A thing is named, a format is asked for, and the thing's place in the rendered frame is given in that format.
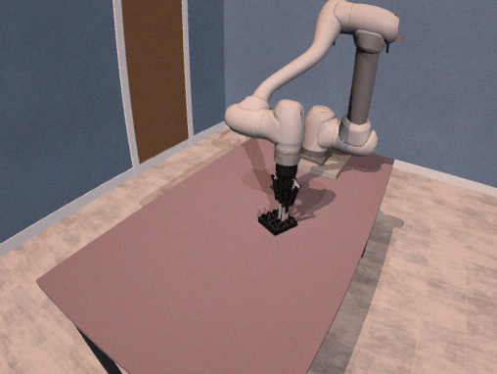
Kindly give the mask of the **black knob box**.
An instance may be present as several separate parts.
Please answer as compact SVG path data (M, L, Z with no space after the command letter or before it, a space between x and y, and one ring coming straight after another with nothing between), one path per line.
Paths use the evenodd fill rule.
M277 210L268 211L258 218L258 222L269 230L274 236L279 235L289 229L297 226L297 221L289 214L289 219L282 221L278 218L279 208ZM264 217L265 216L265 217ZM291 220L292 219L292 220ZM274 221L274 223L273 223Z

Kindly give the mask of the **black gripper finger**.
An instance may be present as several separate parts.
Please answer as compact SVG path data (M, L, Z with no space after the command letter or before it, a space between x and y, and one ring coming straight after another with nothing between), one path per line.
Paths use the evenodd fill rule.
M288 180L284 180L284 203L282 204L282 221L288 219L289 207L294 204L295 198L297 196L298 190L301 185L298 185L296 181L294 182L294 187L287 188ZM292 189L293 188L293 189Z
M271 174L271 178L273 181L273 188L274 188L274 195L275 195L275 200L279 202L279 213L278 213L278 218L282 218L282 204L284 203L284 186L282 186L282 177L278 177L276 173ZM279 195L279 196L278 196Z

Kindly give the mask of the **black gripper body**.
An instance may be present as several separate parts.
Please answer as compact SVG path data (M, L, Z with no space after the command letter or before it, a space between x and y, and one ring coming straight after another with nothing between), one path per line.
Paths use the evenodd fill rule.
M278 177L282 177L282 186L284 186L284 180L287 179L288 180L288 186L287 188L290 188L294 185L294 182L296 181L296 173L297 173L297 165L293 165L293 166L283 166L283 165L280 165L280 164L277 164L276 163L276 171L279 173L276 172L276 175L277 175L277 178ZM283 176L283 175L287 175L287 176Z

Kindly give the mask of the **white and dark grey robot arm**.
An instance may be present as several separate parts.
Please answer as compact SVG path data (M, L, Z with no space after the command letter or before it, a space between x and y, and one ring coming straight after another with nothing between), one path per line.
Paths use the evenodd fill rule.
M384 8L329 0L317 17L311 47L263 81L251 96L230 106L225 123L236 133L274 143L274 161L283 166L297 165L300 159L324 165L333 155L330 148L352 156L372 155L378 135L368 114L379 56L398 32L399 18ZM330 108L314 106L304 117L303 106L293 100L279 101L272 111L271 95L317 65L339 34L353 35L357 47L348 113L340 121Z

